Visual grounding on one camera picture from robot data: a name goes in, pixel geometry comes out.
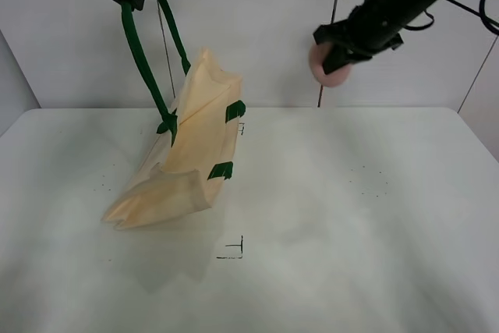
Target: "cloth bag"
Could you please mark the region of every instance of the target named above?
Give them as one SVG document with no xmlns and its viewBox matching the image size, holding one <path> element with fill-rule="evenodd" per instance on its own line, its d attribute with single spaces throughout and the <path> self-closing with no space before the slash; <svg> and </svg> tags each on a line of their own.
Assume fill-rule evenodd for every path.
<svg viewBox="0 0 499 333">
<path fill-rule="evenodd" d="M 242 77 L 221 70 L 206 48 L 191 66 L 168 3 L 158 1 L 181 56 L 186 81 L 170 113 L 140 45 L 132 9 L 122 4 L 126 38 L 163 123 L 139 171 L 103 217 L 104 221 L 118 222 L 118 229 L 150 225 L 212 207 L 224 181 L 232 176 L 239 117 L 246 110 L 239 100 Z"/>
</svg>

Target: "green strap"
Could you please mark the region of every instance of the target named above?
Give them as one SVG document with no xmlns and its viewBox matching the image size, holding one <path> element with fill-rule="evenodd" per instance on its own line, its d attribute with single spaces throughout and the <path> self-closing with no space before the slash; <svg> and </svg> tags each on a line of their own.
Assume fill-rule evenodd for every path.
<svg viewBox="0 0 499 333">
<path fill-rule="evenodd" d="M 175 20 L 173 19 L 172 11 L 170 10 L 170 7 L 166 0 L 158 0 L 158 2 L 167 20 L 168 27 L 170 29 L 170 32 L 172 33 L 173 41 L 175 42 L 175 46 L 177 47 L 177 51 L 180 54 L 184 73 L 187 74 L 190 68 L 190 63 L 187 59 L 186 50 L 184 50 L 184 47 L 182 46 L 179 31 L 177 30 Z M 146 55 L 143 53 L 142 44 L 140 43 L 140 39 L 135 28 L 135 23 L 133 22 L 132 11 L 132 6 L 129 3 L 122 3 L 122 24 L 123 29 L 125 30 L 126 40 L 128 41 L 130 50 L 132 51 L 133 60 L 135 61 L 140 75 L 146 83 L 147 88 L 149 89 L 150 94 L 153 97 L 154 103 L 156 104 L 156 107 L 160 112 L 161 119 L 163 120 L 163 123 L 160 124 L 157 128 L 157 133 L 162 134 L 170 130 L 172 132 L 173 145 L 173 142 L 175 141 L 175 137 L 177 135 L 177 115 L 175 114 L 175 112 L 173 112 L 172 114 L 169 113 L 165 101 L 163 101 L 161 92 L 157 87 L 156 80 L 154 79 L 154 75 L 151 72 L 149 64 L 147 62 Z"/>
<path fill-rule="evenodd" d="M 208 176 L 208 179 L 216 179 L 217 177 L 225 177 L 224 179 L 230 179 L 232 177 L 233 167 L 234 163 L 232 161 L 216 164 L 213 169 L 211 169 L 211 173 Z"/>
<path fill-rule="evenodd" d="M 225 110 L 225 122 L 229 122 L 236 117 L 243 117 L 246 112 L 246 106 L 242 101 L 232 103 Z"/>
<path fill-rule="evenodd" d="M 167 0 L 157 0 L 159 2 L 159 6 L 165 15 L 166 22 L 168 24 L 168 29 L 170 29 L 170 33 L 172 34 L 173 42 L 177 47 L 177 51 L 179 52 L 180 59 L 182 60 L 182 67 L 184 69 L 184 73 L 187 74 L 189 72 L 190 63 L 187 58 L 186 50 L 180 40 L 179 31 L 177 29 L 177 25 L 175 23 L 175 19 L 173 18 L 172 10 L 170 9 L 170 5 Z"/>
</svg>

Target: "white table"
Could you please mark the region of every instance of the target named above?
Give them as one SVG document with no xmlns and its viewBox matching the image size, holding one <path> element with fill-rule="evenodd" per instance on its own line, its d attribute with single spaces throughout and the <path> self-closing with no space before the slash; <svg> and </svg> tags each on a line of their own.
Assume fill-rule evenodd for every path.
<svg viewBox="0 0 499 333">
<path fill-rule="evenodd" d="M 242 121 L 216 208 L 118 232 L 100 219 L 157 112 L 23 115 L 0 138 L 0 331 L 497 331 L 499 165 L 454 112 Z"/>
</svg>

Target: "fabric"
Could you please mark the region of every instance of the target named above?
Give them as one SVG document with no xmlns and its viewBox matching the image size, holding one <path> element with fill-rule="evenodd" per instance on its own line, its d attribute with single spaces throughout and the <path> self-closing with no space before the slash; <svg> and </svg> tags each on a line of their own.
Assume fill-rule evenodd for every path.
<svg viewBox="0 0 499 333">
<path fill-rule="evenodd" d="M 134 228 L 212 207 L 232 175 L 244 112 L 241 82 L 240 75 L 222 71 L 213 54 L 203 49 L 179 96 L 175 142 L 170 132 L 158 136 L 103 220 L 118 222 L 116 228 Z M 228 113 L 236 116 L 227 121 Z"/>
</svg>

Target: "white wall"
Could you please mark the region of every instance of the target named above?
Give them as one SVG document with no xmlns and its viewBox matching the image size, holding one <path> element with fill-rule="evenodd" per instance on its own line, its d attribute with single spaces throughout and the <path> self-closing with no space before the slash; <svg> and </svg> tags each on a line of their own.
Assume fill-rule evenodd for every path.
<svg viewBox="0 0 499 333">
<path fill-rule="evenodd" d="M 244 75 L 253 106 L 315 106 L 307 65 L 312 32 L 333 0 L 169 0 L 191 60 L 212 48 L 224 69 Z M 339 0 L 337 19 L 362 0 Z M 476 8 L 479 0 L 461 0 Z M 0 25 L 44 107 L 149 107 L 153 101 L 129 52 L 120 8 L 111 0 L 0 0 Z M 326 90 L 324 106 L 439 105 L 458 109 L 493 36 L 475 16 L 440 1 L 433 28 L 404 32 L 405 45 L 358 65 L 347 84 Z M 137 28 L 167 101 L 172 99 L 154 0 Z M 426 22 L 424 18 L 415 23 Z M 173 83 L 183 82 L 167 31 Z"/>
<path fill-rule="evenodd" d="M 0 136 L 38 103 L 0 31 Z"/>
<path fill-rule="evenodd" d="M 494 45 L 459 114 L 499 161 L 499 43 Z"/>
<path fill-rule="evenodd" d="M 189 54 L 208 46 L 222 67 L 241 72 L 247 104 L 317 105 L 319 86 L 308 68 L 308 52 L 312 33 L 331 21 L 333 0 L 169 1 Z M 179 82 L 179 60 L 173 47 L 169 51 Z"/>
<path fill-rule="evenodd" d="M 306 63 L 312 32 L 333 0 L 169 0 L 191 60 L 206 45 L 245 76 L 250 105 L 317 103 Z M 152 105 L 110 0 L 0 0 L 0 24 L 44 107 Z M 156 3 L 136 14 L 152 69 L 171 95 Z M 175 85 L 183 82 L 176 52 Z"/>
<path fill-rule="evenodd" d="M 478 9 L 480 0 L 459 0 Z M 338 0 L 337 20 L 362 0 Z M 429 30 L 402 31 L 405 44 L 359 64 L 341 87 L 324 91 L 323 106 L 444 106 L 458 110 L 494 40 L 475 17 L 440 0 Z M 414 21 L 423 25 L 425 16 Z"/>
<path fill-rule="evenodd" d="M 0 25 L 42 107 L 147 107 L 112 0 L 0 0 Z M 156 2 L 136 26 L 158 83 L 172 98 Z"/>
</svg>

